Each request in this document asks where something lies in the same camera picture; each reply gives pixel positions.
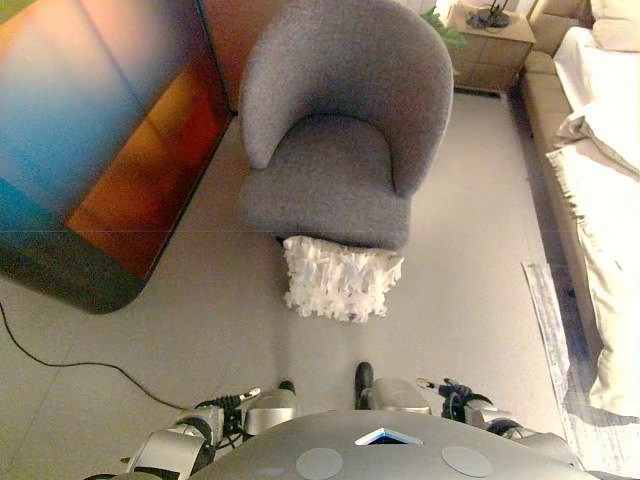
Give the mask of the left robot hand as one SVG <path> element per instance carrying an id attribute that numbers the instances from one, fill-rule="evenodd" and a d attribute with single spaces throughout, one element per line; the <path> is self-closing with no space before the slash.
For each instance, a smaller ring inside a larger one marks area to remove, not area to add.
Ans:
<path id="1" fill-rule="evenodd" d="M 262 389 L 260 387 L 253 387 L 248 391 L 236 395 L 223 395 L 214 399 L 205 400 L 200 402 L 195 406 L 196 409 L 199 408 L 208 408 L 208 407 L 218 407 L 223 410 L 235 410 L 241 404 L 253 400 L 257 398 L 262 393 Z"/>

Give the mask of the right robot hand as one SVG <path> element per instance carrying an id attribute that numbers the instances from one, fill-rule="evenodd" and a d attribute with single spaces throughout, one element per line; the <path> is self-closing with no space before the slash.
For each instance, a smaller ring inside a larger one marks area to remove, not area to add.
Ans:
<path id="1" fill-rule="evenodd" d="M 432 381 L 418 377 L 415 383 L 421 389 L 432 390 L 445 399 L 458 398 L 462 403 L 465 403 L 466 399 L 473 394 L 470 387 L 450 378 L 444 378 L 442 381 Z"/>

